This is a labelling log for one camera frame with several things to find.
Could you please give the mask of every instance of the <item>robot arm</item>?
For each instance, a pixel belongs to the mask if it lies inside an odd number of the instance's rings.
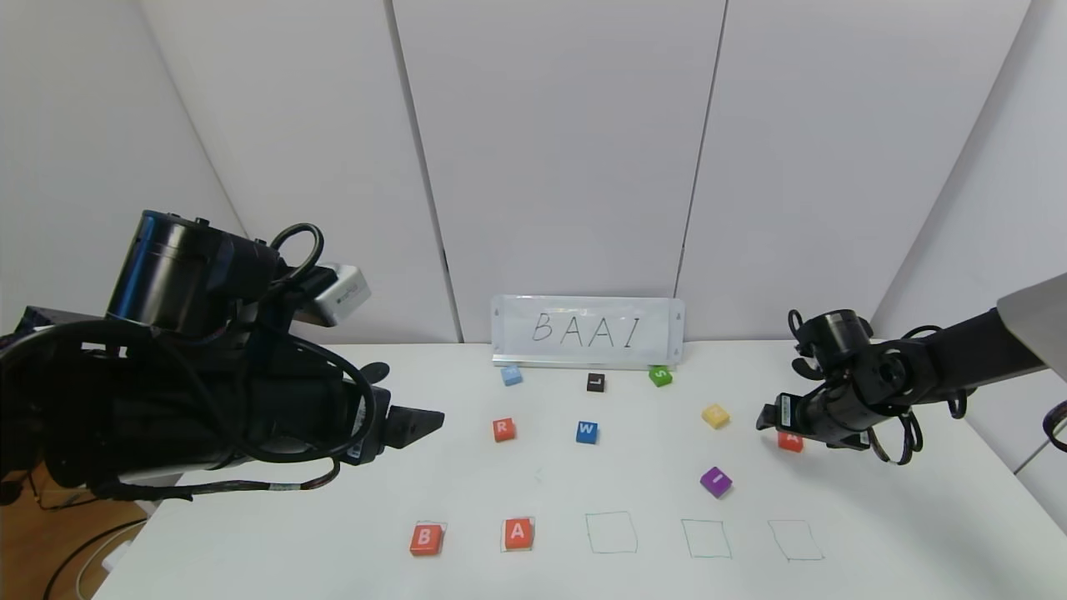
[[[302,232],[315,247],[290,267],[278,249]],[[322,244],[308,224],[267,244],[144,211],[107,317],[31,307],[0,338],[0,475],[43,459],[61,486],[116,500],[313,489],[341,462],[370,462],[440,428],[440,412],[389,406],[373,385],[387,365],[357,369],[288,333],[293,319],[336,325],[369,296],[359,269],[317,264]],[[303,484],[124,483],[321,458],[333,469]]]
[[[780,394],[763,408],[757,429],[779,431],[826,443],[829,447],[867,449],[889,461],[874,425],[898,419],[905,447],[898,464],[922,449],[914,405],[944,401],[962,419],[968,396],[981,385],[1053,368],[1067,379],[1067,274],[1001,299],[998,309],[947,329],[922,327],[903,340],[871,343],[871,326],[853,311],[834,311],[803,321],[790,312],[790,329],[801,359],[799,375],[823,383],[805,396]],[[933,331],[930,335],[915,337]],[[1046,416],[1051,443],[1067,420],[1067,402]]]

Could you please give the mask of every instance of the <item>green letter block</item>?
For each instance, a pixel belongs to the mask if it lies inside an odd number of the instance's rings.
[[[654,366],[649,369],[649,379],[656,384],[656,388],[663,388],[664,385],[673,381],[670,372],[667,370],[665,366]]]

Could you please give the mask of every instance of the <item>purple letter block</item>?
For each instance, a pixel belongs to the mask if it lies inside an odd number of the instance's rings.
[[[707,473],[704,473],[700,478],[700,485],[707,488],[707,491],[712,492],[712,495],[715,498],[722,498],[722,494],[727,493],[733,481],[718,467],[715,467]]]

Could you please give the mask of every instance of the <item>sign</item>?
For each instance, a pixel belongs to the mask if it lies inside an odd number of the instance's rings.
[[[495,296],[493,364],[648,368],[682,360],[685,303],[673,298]]]

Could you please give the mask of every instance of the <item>white table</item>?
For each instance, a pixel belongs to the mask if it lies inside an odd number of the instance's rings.
[[[444,428],[320,490],[168,501],[98,600],[1067,598],[1067,536],[945,407],[919,411],[926,448],[904,468],[811,442],[786,453],[755,431],[764,402],[812,386],[790,368],[791,343],[687,344],[672,384],[607,372],[604,394],[586,392],[586,370],[525,368],[505,388],[481,345],[335,350],[388,362],[394,401],[444,411]],[[720,430],[700,419],[712,402],[733,416]],[[506,416],[517,437],[497,444],[490,422]],[[600,424],[595,446],[575,443],[579,420]],[[880,429],[893,451],[896,428]],[[715,465],[734,480],[721,500],[698,484]],[[184,481],[299,481],[328,467]],[[615,511],[628,515],[587,519]],[[524,516],[532,552],[501,553],[503,520]],[[409,554],[424,520],[447,523],[436,557]],[[723,553],[723,532],[730,557],[691,556]]]

